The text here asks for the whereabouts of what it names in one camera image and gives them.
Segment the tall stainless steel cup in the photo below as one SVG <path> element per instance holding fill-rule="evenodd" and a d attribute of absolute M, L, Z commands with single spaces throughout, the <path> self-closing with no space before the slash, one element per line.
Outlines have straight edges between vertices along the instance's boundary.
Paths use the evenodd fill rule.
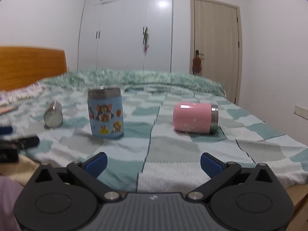
<path fill-rule="evenodd" d="M 62 105 L 58 101 L 53 101 L 44 114 L 44 124 L 46 128 L 58 128 L 63 124 Z"/>

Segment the blue cartoon sticker cup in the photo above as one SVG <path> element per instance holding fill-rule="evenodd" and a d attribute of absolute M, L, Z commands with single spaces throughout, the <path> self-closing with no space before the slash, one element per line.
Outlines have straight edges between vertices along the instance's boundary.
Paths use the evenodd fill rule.
<path fill-rule="evenodd" d="M 123 135 L 124 117 L 119 87 L 88 90 L 88 112 L 95 137 L 117 139 Z"/>

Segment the pink steel-rimmed cup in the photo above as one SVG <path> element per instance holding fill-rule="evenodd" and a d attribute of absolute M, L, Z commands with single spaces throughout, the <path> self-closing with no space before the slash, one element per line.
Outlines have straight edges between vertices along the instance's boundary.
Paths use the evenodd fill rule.
<path fill-rule="evenodd" d="M 211 135 L 217 131 L 219 109 L 215 104 L 180 102 L 173 110 L 175 131 Z"/>

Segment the orange flat book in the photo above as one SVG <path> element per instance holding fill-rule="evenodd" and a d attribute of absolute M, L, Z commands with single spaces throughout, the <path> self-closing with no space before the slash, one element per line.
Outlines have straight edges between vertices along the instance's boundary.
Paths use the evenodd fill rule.
<path fill-rule="evenodd" d="M 15 111 L 17 109 L 18 109 L 18 106 L 1 107 L 0 108 L 0 115 L 10 113 L 10 112 Z"/>

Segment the purple floral pillow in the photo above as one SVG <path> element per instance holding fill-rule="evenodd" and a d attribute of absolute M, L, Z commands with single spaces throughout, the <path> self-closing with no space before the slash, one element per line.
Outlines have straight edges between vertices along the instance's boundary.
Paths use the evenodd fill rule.
<path fill-rule="evenodd" d="M 31 84 L 27 87 L 10 90 L 10 91 L 1 91 L 1 101 L 0 106 L 13 105 L 19 101 L 35 98 L 41 95 L 44 91 L 44 86 L 38 82 Z"/>

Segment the checkered green bed blanket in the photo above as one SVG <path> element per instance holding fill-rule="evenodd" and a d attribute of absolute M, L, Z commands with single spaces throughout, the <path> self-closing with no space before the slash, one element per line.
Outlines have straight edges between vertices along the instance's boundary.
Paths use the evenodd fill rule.
<path fill-rule="evenodd" d="M 116 140 L 91 134 L 86 91 L 53 87 L 23 101 L 1 117 L 1 124 L 11 124 L 15 138 L 37 135 L 40 144 L 23 151 L 18 163 L 1 165 L 1 174 L 25 185 L 40 163 L 65 167 L 104 152 L 108 166 L 99 180 L 115 190 L 188 192 L 208 180 L 200 168 L 200 156 L 207 152 L 243 167 L 266 163 L 285 187 L 307 183 L 307 146 L 222 96 L 139 89 L 126 90 L 122 99 L 124 135 Z M 44 114 L 53 101 L 62 105 L 63 124 L 46 128 Z M 176 132 L 172 114 L 181 101 L 216 104 L 217 132 Z"/>

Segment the orange wooden headboard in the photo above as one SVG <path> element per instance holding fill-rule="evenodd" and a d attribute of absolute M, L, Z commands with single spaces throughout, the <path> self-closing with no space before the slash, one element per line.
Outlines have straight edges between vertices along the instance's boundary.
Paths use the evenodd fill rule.
<path fill-rule="evenodd" d="M 0 72 L 2 91 L 20 89 L 66 73 L 65 52 L 33 46 L 1 46 Z"/>

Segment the green floral duvet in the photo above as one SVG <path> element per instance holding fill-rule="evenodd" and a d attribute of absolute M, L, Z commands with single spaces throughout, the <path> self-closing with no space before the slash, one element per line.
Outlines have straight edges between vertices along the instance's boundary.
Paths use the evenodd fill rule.
<path fill-rule="evenodd" d="M 70 71 L 60 76 L 44 78 L 41 83 L 63 88 L 95 88 L 110 85 L 120 87 L 165 85 L 198 93 L 227 96 L 222 84 L 208 78 L 193 76 L 192 74 L 150 70 L 101 69 Z"/>

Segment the green hanging ornament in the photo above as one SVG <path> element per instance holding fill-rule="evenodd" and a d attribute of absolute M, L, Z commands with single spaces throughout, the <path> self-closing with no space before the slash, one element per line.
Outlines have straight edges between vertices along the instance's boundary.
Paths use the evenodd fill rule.
<path fill-rule="evenodd" d="M 142 40 L 142 45 L 143 45 L 143 52 L 146 54 L 147 49 L 148 49 L 148 40 L 149 40 L 149 33 L 148 33 L 148 27 L 143 27 L 143 40 Z"/>

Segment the beige wooden door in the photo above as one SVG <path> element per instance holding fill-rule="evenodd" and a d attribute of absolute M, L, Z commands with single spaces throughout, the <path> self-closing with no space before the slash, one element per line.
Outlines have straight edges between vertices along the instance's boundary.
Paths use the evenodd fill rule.
<path fill-rule="evenodd" d="M 242 79 L 242 25 L 240 7 L 216 0 L 190 0 L 190 74 L 195 51 L 205 56 L 198 76 L 224 86 L 227 99 L 238 104 Z"/>

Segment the white built-in wardrobe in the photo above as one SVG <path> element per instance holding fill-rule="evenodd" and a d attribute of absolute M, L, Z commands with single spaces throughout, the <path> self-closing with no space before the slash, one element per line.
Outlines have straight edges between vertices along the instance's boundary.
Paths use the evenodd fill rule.
<path fill-rule="evenodd" d="M 85 0 L 77 68 L 170 72 L 172 24 L 173 0 Z"/>

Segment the white wall socket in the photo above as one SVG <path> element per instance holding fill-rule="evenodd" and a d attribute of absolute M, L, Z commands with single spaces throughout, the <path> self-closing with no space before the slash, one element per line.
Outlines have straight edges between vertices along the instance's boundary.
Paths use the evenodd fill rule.
<path fill-rule="evenodd" d="M 303 119 L 308 120 L 308 108 L 295 105 L 293 113 Z"/>

